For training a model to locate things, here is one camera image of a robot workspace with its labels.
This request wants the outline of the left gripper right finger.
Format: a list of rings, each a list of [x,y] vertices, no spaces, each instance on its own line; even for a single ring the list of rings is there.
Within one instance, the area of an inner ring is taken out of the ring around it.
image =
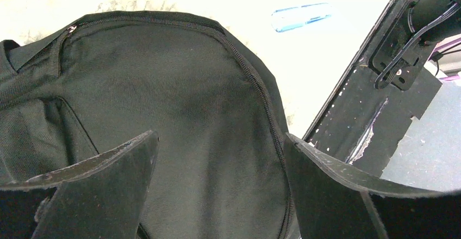
[[[286,170],[303,238],[460,238],[460,192],[378,178],[287,134]]]

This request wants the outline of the black student backpack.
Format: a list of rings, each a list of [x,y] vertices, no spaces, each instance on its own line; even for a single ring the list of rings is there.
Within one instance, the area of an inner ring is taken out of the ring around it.
[[[159,135],[138,238],[287,238],[288,127],[265,64],[192,14],[89,14],[21,46],[1,41],[1,182]]]

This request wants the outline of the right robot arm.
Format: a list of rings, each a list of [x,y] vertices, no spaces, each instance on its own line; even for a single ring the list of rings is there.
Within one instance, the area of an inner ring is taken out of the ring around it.
[[[376,89],[409,90],[442,40],[460,34],[460,0],[396,0],[395,14],[369,60]]]

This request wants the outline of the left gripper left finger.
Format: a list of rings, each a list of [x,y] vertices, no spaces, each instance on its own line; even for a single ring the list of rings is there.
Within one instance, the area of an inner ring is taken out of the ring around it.
[[[1,238],[136,238],[158,155],[146,131],[74,165],[1,186]]]

